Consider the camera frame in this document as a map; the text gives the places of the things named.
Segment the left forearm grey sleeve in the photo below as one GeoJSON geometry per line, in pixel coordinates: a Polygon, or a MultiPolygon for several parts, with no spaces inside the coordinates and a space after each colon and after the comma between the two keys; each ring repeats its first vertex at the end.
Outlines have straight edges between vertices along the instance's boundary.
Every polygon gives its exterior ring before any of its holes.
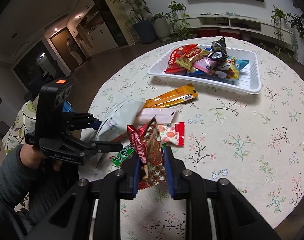
{"type": "Polygon", "coordinates": [[[0,206],[13,209],[29,191],[35,170],[23,165],[19,145],[7,154],[0,167],[0,206]]]}

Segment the person left hand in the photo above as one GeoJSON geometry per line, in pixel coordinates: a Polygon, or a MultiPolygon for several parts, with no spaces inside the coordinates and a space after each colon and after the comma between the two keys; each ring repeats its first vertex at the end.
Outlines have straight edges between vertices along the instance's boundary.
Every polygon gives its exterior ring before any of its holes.
{"type": "Polygon", "coordinates": [[[23,144],[18,153],[18,161],[26,168],[38,169],[39,167],[49,167],[54,171],[59,171],[62,165],[60,160],[52,160],[44,155],[37,147],[23,144]]]}

